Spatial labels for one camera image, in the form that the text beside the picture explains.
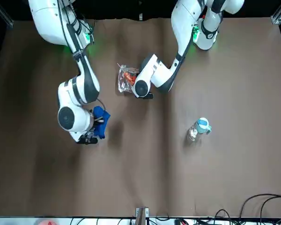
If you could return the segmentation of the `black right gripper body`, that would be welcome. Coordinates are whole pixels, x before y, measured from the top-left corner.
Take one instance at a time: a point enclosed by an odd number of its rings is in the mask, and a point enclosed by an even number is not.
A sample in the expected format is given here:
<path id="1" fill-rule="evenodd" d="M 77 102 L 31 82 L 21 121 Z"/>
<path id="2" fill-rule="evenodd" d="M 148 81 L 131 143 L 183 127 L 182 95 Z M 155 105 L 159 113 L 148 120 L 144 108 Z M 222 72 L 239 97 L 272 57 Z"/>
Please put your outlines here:
<path id="1" fill-rule="evenodd" d="M 94 136 L 100 136 L 101 123 L 95 122 L 95 119 L 101 116 L 101 109 L 94 108 L 92 114 L 93 114 L 93 119 L 94 119 L 94 123 L 93 123 Z"/>

